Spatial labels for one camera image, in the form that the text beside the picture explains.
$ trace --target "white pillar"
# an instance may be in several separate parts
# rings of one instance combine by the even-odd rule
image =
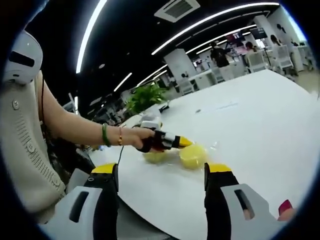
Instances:
[[[192,77],[197,74],[195,66],[186,54],[184,49],[178,48],[164,57],[166,64],[172,72],[176,81],[181,80],[181,74],[188,74]]]
[[[270,36],[271,35],[277,36],[277,34],[276,34],[275,30],[273,29],[273,27],[271,26],[268,19],[264,15],[259,15],[259,16],[255,16],[253,21],[258,28],[263,28],[264,32],[267,35],[267,38],[265,40],[266,40],[267,44],[271,47],[272,42],[270,40]]]

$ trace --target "air conditioning vent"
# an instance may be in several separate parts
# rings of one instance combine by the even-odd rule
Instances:
[[[198,8],[200,4],[196,0],[171,0],[154,16],[175,23]]]

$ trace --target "woman's arm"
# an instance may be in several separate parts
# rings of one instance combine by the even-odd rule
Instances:
[[[37,95],[39,118],[42,120],[42,73],[37,76]],[[104,145],[102,125],[87,120],[74,113],[67,112],[60,106],[49,90],[46,82],[43,89],[43,114],[46,126],[55,137],[60,137],[75,144]],[[120,128],[108,126],[106,135],[111,145],[118,146]],[[142,139],[153,137],[154,131],[146,128],[121,128],[122,144],[143,147]]]

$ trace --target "potted plant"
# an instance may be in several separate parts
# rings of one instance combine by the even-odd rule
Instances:
[[[138,87],[127,102],[126,108],[133,114],[139,114],[165,100],[165,91],[166,89],[160,88],[157,84]]]

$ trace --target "black ceiling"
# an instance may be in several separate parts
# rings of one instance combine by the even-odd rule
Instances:
[[[108,0],[91,32],[82,71],[76,74],[80,45],[89,19],[99,0],[50,0],[46,8],[29,24],[27,30],[40,42],[44,60],[43,75],[60,104],[69,101],[68,93],[79,96],[79,110],[86,115],[90,102],[113,93],[129,73],[132,76],[117,93],[136,86],[164,65],[163,57],[176,45],[218,22],[242,14],[267,11],[276,6],[255,6],[233,11],[197,26],[166,46],[151,53],[186,27],[214,13],[235,6],[258,2],[253,0],[197,0],[201,7],[176,23],[155,17],[154,13],[169,0]],[[180,44],[186,51],[232,30],[247,26],[256,13],[218,24]]]

